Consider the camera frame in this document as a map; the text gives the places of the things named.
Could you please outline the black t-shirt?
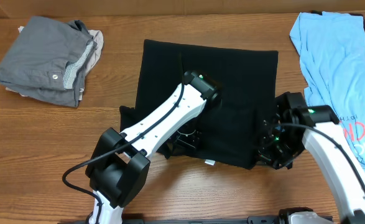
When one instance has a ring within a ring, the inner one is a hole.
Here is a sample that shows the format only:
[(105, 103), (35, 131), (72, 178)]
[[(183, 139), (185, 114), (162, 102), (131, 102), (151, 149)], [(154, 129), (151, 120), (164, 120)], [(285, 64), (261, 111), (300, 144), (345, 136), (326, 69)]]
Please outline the black t-shirt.
[(141, 72), (133, 108), (120, 107), (121, 130), (144, 119), (182, 81), (182, 72), (198, 71), (216, 82), (221, 102), (201, 113), (198, 147), (175, 150), (164, 144), (166, 158), (189, 156), (252, 169), (256, 134), (275, 115), (278, 53), (144, 41)]

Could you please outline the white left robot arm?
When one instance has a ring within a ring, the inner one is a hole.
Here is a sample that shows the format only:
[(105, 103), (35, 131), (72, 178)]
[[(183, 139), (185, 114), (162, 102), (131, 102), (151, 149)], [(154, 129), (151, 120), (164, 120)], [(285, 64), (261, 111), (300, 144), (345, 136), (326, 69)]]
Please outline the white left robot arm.
[(122, 223), (123, 208), (146, 183), (150, 160), (161, 145), (220, 99), (218, 87), (198, 72), (185, 72), (170, 97), (121, 133), (107, 129), (85, 174), (95, 196), (87, 223)]

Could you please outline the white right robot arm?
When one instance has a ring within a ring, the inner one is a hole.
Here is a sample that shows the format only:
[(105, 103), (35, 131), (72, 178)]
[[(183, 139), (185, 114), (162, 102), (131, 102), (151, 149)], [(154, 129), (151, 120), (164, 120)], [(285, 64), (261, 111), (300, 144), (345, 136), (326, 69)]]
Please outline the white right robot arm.
[(275, 108), (275, 116), (256, 134), (257, 161), (289, 169), (308, 151), (333, 194), (341, 223), (365, 223), (365, 172), (331, 107), (309, 107), (301, 93), (286, 92), (275, 99)]

